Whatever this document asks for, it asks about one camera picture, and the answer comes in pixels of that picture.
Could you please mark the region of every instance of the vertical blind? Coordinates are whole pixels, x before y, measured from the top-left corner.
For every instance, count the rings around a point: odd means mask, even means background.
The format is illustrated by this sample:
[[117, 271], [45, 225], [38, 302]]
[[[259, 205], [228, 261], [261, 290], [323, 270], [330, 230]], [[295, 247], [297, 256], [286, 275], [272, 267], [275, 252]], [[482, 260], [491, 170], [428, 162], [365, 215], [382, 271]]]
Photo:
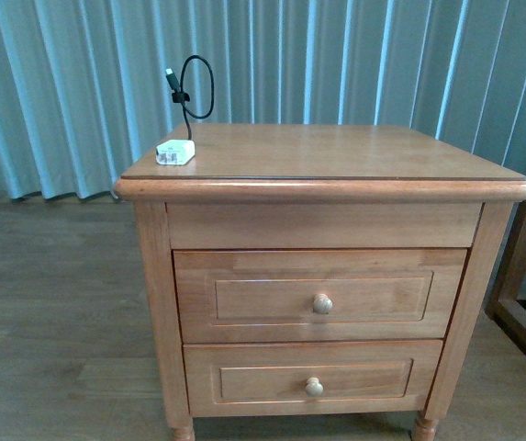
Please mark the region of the vertical blind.
[[209, 121], [396, 124], [526, 172], [526, 0], [0, 0], [0, 193], [108, 191], [182, 122], [193, 53]]

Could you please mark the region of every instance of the wooden floor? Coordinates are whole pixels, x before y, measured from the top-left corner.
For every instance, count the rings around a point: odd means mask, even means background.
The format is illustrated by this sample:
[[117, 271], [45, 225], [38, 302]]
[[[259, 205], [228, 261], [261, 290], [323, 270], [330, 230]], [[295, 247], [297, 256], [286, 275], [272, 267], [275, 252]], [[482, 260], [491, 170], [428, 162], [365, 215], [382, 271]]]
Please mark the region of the wooden floor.
[[[0, 199], [0, 441], [169, 440], [132, 209]], [[198, 440], [409, 440], [412, 413], [196, 419]], [[526, 440], [526, 357], [481, 314], [438, 441]]]

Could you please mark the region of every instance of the nightstand leg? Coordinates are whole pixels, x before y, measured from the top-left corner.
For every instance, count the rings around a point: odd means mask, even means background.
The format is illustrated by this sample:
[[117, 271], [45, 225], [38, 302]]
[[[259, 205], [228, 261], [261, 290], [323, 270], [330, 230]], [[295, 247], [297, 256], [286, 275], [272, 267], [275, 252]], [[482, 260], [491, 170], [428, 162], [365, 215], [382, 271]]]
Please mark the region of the nightstand leg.
[[439, 422], [440, 420], [428, 420], [420, 413], [413, 426], [411, 441], [433, 441]]
[[193, 431], [193, 427], [179, 427], [173, 429], [173, 440], [174, 441], [196, 441], [196, 434]]

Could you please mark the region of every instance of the power adapter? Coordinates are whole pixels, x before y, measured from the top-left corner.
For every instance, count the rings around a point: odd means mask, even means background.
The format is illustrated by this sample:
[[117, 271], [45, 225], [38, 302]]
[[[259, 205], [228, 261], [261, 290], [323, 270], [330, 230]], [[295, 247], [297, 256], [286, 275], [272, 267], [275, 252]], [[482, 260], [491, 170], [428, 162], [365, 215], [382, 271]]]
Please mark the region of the power adapter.
[[[187, 64], [192, 60], [199, 60], [203, 62], [209, 70], [209, 78], [211, 80], [211, 103], [209, 105], [209, 111], [205, 115], [197, 115], [187, 108], [185, 102], [190, 101], [189, 94], [183, 89], [183, 82], [185, 79], [185, 70]], [[181, 71], [181, 82], [177, 81], [177, 76], [174, 74], [172, 69], [165, 71], [169, 86], [173, 89], [172, 97], [173, 102], [178, 103], [183, 108], [183, 118], [187, 126], [187, 140], [169, 140], [156, 147], [156, 162], [161, 165], [185, 165], [191, 158], [196, 155], [196, 145], [191, 140], [191, 125], [187, 119], [187, 114], [191, 115], [195, 119], [205, 119], [211, 115], [214, 110], [214, 73], [211, 70], [211, 66], [207, 60], [199, 55], [191, 55], [185, 60], [183, 64], [183, 70]]]
[[170, 140], [156, 146], [156, 162], [160, 165], [185, 165], [196, 155], [191, 140]]

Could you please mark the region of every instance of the drawer knob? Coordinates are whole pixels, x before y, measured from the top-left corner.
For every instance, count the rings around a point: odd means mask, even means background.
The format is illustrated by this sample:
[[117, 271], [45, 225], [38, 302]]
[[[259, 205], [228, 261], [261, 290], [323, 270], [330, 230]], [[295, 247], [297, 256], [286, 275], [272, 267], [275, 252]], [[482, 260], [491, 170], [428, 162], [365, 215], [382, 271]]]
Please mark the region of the drawer knob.
[[332, 300], [326, 294], [318, 294], [314, 298], [314, 312], [316, 314], [327, 314], [332, 311]]
[[324, 391], [324, 387], [319, 382], [319, 379], [312, 377], [308, 379], [308, 384], [306, 386], [306, 394], [310, 397], [318, 397]]

